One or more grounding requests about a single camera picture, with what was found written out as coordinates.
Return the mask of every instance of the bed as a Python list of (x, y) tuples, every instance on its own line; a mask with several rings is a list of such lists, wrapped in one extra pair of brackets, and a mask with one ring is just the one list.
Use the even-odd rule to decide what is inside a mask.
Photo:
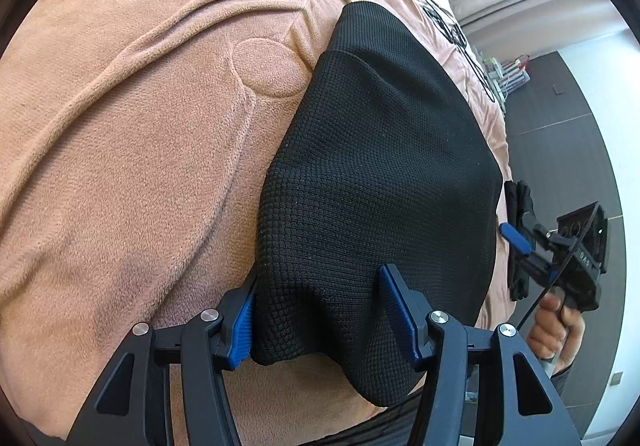
[[(183, 323), (241, 283), (264, 174), (351, 1), (34, 6), (0, 61), (0, 384), (21, 418), (65, 437), (133, 324)], [(424, 0), (368, 1), (446, 69), (511, 179), (498, 104), (424, 15)], [(478, 327), (513, 310), (501, 238), (496, 251)], [(225, 381), (245, 445), (299, 444), (382, 410), (320, 355), (247, 361)], [(179, 389), (176, 370), (182, 445)]]

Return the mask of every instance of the black knit cloth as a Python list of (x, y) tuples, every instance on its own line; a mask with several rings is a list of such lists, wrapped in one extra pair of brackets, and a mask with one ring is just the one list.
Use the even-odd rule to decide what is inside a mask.
[(345, 6), (262, 188), (254, 360), (324, 352), (373, 404), (401, 400), (420, 375), (396, 347), (380, 266), (473, 325), (501, 187), (438, 62), (381, 6)]

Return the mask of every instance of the person's hand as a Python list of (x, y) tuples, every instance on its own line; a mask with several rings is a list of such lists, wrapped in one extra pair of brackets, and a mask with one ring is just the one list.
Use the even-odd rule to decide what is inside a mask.
[(540, 300), (536, 322), (527, 336), (527, 345), (542, 360), (549, 360), (556, 352), (560, 352), (554, 374), (574, 362), (584, 336), (584, 318), (580, 311), (563, 307), (558, 319), (556, 311), (561, 305), (562, 301), (558, 296), (546, 293)]

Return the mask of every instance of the white wall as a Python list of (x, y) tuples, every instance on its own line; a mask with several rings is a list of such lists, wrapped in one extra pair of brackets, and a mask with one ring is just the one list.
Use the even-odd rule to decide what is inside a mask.
[(631, 31), (559, 51), (586, 97), (609, 152), (622, 204), (626, 299), (608, 386), (586, 436), (622, 424), (640, 394), (640, 46)]

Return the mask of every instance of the black cable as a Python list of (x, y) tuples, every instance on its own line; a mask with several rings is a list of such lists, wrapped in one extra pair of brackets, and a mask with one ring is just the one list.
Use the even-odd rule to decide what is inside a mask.
[(522, 317), (522, 319), (520, 320), (520, 323), (518, 323), (518, 325), (516, 327), (516, 329), (518, 331), (522, 328), (522, 326), (527, 321), (529, 316), (531, 316), (531, 313), (533, 311), (535, 311), (535, 309), (538, 306), (538, 304), (540, 304), (540, 300), (542, 300), (542, 298), (546, 295), (546, 293), (548, 293), (549, 289), (551, 289), (554, 285), (556, 285), (556, 282), (560, 278), (560, 275), (562, 275), (562, 273), (564, 273), (564, 270), (566, 269), (566, 266), (568, 266), (569, 261), (571, 260), (572, 256), (574, 256), (575, 250), (578, 249), (578, 246), (584, 240), (584, 237), (586, 236), (587, 231), (589, 230), (589, 228), (591, 228), (591, 225), (593, 224), (593, 220), (595, 219), (595, 216), (596, 216), (596, 213), (598, 211), (599, 206), (600, 206), (600, 203), (598, 203), (598, 202), (596, 204), (594, 204), (593, 211), (591, 212), (591, 216), (589, 217), (589, 220), (587, 221), (587, 223), (585, 224), (584, 228), (582, 229), (582, 232), (580, 233), (580, 237), (574, 242), (574, 245), (571, 246), (571, 249), (569, 250), (569, 253), (567, 254), (567, 256), (562, 261), (562, 264), (560, 265), (560, 269), (558, 269), (558, 274), (552, 280), (552, 282), (542, 290), (542, 293), (540, 293), (540, 295), (536, 298), (536, 301), (531, 304), (529, 309), (527, 309), (527, 313)]
[[(468, 46), (468, 40), (466, 39), (465, 33), (462, 31), (462, 28), (458, 24), (456, 18), (452, 16), (447, 10), (442, 8), (435, 0), (424, 0), (426, 5), (422, 7), (424, 13), (433, 21), (436, 28), (439, 30), (442, 35), (447, 39), (450, 44), (456, 46), (456, 49), (462, 53), (465, 57), (467, 63), (470, 65), (473, 70), (476, 78), (482, 85), (482, 88), (486, 92), (489, 99), (495, 103), (494, 93), (491, 90), (491, 87), (487, 81), (484, 70), (478, 65), (478, 63), (468, 54), (466, 50)], [(447, 23), (443, 18), (442, 14), (444, 14), (449, 20), (451, 20), (451, 24)]]

